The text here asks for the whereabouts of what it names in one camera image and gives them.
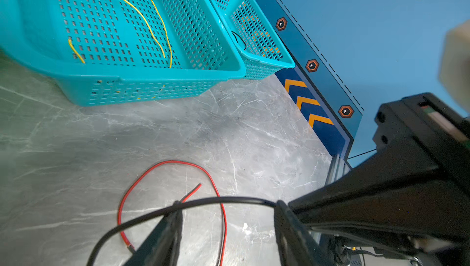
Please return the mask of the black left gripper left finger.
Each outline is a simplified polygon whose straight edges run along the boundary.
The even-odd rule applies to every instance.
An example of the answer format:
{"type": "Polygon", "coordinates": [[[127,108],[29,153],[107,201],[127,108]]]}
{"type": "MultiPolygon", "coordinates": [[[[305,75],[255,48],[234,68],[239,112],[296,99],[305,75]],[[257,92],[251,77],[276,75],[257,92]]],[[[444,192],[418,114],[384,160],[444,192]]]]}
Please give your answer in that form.
{"type": "Polygon", "coordinates": [[[125,266],[176,266],[182,224],[181,210],[166,214],[125,266]]]}

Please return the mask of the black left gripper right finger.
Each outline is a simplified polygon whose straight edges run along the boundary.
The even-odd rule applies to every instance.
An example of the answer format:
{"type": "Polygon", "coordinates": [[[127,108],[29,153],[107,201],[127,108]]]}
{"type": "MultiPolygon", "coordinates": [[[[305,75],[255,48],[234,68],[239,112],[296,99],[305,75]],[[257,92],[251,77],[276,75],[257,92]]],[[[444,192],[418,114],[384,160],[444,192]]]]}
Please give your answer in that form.
{"type": "Polygon", "coordinates": [[[283,202],[274,208],[274,228],[282,266],[329,266],[330,260],[283,202]]]}

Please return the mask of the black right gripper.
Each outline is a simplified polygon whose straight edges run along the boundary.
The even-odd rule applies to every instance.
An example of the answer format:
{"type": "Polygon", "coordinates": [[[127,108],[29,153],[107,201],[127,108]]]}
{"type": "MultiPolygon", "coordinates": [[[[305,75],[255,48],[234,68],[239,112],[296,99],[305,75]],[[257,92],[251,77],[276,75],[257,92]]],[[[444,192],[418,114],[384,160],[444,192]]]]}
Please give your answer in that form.
{"type": "Polygon", "coordinates": [[[469,121],[423,93],[382,104],[376,122],[376,155],[289,208],[312,226],[469,243],[469,121]]]}

